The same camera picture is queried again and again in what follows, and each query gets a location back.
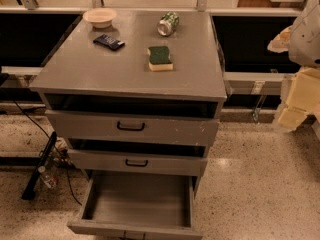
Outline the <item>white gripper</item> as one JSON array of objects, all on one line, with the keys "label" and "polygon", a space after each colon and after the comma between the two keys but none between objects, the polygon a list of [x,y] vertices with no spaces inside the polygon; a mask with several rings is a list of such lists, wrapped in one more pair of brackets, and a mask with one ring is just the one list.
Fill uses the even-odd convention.
[{"label": "white gripper", "polygon": [[[274,53],[289,51],[292,27],[283,29],[272,39],[267,49]],[[277,126],[295,130],[309,113],[313,113],[320,103],[320,71],[311,67],[301,67],[292,77],[292,84],[286,105],[281,104],[275,116]]]}]

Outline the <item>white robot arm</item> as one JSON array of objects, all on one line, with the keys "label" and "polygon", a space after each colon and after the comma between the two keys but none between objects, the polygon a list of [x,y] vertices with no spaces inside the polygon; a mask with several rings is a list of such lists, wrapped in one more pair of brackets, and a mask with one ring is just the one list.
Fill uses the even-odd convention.
[{"label": "white robot arm", "polygon": [[308,0],[293,24],[267,49],[288,52],[289,60],[300,65],[289,83],[282,84],[281,104],[273,121],[283,131],[294,131],[320,103],[320,0]]}]

